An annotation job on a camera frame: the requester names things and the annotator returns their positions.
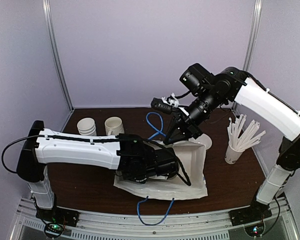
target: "white straw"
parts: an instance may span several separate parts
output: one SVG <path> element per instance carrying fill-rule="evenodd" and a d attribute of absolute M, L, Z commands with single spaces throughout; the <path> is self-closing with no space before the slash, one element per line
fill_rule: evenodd
<path fill-rule="evenodd" d="M 260 123 L 255 120 L 252 120 L 246 130 L 241 134 L 246 119 L 247 116 L 243 114 L 241 114 L 239 118 L 236 118 L 234 122 L 232 122 L 231 117 L 229 117 L 230 123 L 227 127 L 229 145 L 235 151 L 242 152 L 259 144 L 261 137 L 266 134 L 266 131 L 263 131 L 257 136 L 254 136 L 260 128 Z"/>

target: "metal pole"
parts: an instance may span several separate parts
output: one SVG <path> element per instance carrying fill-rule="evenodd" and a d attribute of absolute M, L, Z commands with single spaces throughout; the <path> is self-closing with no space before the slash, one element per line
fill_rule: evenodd
<path fill-rule="evenodd" d="M 65 81 L 64 72 L 62 70 L 62 66 L 61 66 L 61 62 L 60 62 L 60 56 L 58 53 L 54 25 L 53 25 L 53 21 L 52 21 L 51 10 L 50 10 L 50 1 L 42 0 L 42 4 L 43 4 L 44 17 L 45 17 L 46 25 L 48 28 L 49 37 L 50 37 L 50 43 L 51 43 L 56 72 L 58 75 L 58 79 L 59 79 L 59 82 L 61 85 L 61 89 L 62 89 L 64 98 L 66 100 L 69 111 L 71 112 L 74 110 L 74 107 L 73 107 L 71 99 L 70 99 L 69 91 L 68 91 L 67 84 Z"/>

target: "white paper cup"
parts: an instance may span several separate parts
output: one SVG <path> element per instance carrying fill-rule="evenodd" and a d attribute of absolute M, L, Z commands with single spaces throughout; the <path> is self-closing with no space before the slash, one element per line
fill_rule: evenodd
<path fill-rule="evenodd" d="M 109 117 L 107 120 L 105 120 L 104 127 L 105 127 L 105 134 L 107 136 L 125 133 L 124 125 L 122 124 L 122 120 L 120 117 L 117 117 L 117 116 L 112 116 L 112 117 Z"/>
<path fill-rule="evenodd" d="M 212 146 L 212 140 L 207 134 L 202 134 L 197 139 L 194 139 L 193 137 L 189 139 L 189 142 L 197 143 L 197 144 L 203 144 L 205 145 L 205 150 L 207 151 Z"/>
<path fill-rule="evenodd" d="M 236 151 L 230 145 L 228 145 L 228 148 L 226 149 L 226 152 L 225 152 L 224 160 L 228 164 L 235 164 L 236 161 L 240 158 L 241 154 L 244 151 L 245 150 L 243 150 L 243 151 Z"/>
<path fill-rule="evenodd" d="M 95 120 L 90 117 L 86 117 L 81 119 L 76 127 L 78 128 L 78 132 L 80 135 L 84 136 L 96 136 L 97 135 L 97 128 Z"/>

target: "metal base plate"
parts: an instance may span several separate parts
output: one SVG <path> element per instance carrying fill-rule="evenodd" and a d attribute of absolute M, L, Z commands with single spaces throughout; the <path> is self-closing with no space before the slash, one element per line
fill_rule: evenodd
<path fill-rule="evenodd" d="M 264 212 L 260 212 L 259 209 L 248 206 L 245 208 L 231 210 L 229 211 L 229 215 L 232 226 L 238 226 L 269 218 L 272 216 L 272 213 L 269 209 L 265 210 Z"/>
<path fill-rule="evenodd" d="M 76 227 L 79 219 L 79 212 L 56 207 L 53 210 L 38 209 L 36 218 L 42 218 L 47 223 L 57 223 L 60 225 Z"/>

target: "white plastic bag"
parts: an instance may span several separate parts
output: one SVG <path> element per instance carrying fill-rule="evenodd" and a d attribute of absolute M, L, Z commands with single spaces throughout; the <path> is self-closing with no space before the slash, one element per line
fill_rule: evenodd
<path fill-rule="evenodd" d="M 208 190 L 203 174 L 206 147 L 203 144 L 180 141 L 173 144 L 175 154 L 179 157 L 191 186 L 186 185 L 178 176 L 168 180 L 148 179 L 145 184 L 130 180 L 123 180 L 119 176 L 114 178 L 114 186 L 123 189 L 133 195 L 159 200 L 189 200 L 200 199 L 208 196 Z"/>

